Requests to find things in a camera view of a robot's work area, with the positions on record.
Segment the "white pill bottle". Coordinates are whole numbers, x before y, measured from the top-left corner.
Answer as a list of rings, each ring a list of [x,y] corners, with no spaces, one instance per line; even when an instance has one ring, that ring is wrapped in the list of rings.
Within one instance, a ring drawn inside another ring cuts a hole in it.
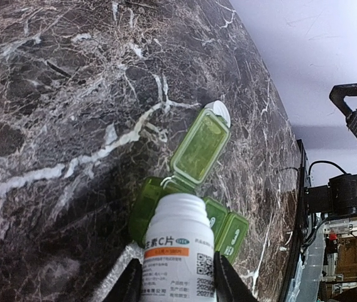
[[[145,236],[141,301],[214,301],[214,234],[203,200],[164,196]]]

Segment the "green weekly pill organizer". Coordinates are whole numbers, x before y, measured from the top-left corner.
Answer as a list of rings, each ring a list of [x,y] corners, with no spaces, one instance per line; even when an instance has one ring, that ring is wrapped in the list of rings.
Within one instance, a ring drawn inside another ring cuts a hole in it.
[[[204,108],[189,128],[170,160],[171,176],[147,177],[129,217],[129,235],[145,247],[145,234],[159,200],[172,193],[196,194],[229,142],[230,128],[220,116]],[[207,217],[214,233],[214,248],[230,263],[236,260],[248,221],[212,197],[204,196]]]

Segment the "white pill bottle cap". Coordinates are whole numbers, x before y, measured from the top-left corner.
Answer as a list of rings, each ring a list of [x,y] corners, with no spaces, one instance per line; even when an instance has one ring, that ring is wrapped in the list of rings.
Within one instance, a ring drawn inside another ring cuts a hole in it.
[[[229,111],[222,101],[215,100],[213,102],[207,103],[204,107],[211,110],[216,116],[220,116],[228,128],[231,127],[231,117]]]

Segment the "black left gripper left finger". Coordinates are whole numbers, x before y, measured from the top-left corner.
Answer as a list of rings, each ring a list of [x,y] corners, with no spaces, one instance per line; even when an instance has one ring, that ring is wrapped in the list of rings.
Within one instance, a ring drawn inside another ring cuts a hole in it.
[[[142,264],[131,259],[103,302],[139,302],[141,297]]]

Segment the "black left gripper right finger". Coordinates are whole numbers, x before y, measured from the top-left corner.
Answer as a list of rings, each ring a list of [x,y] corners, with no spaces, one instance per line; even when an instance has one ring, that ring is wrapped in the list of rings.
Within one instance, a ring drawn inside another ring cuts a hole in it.
[[[257,302],[227,258],[214,253],[214,284],[218,302]]]

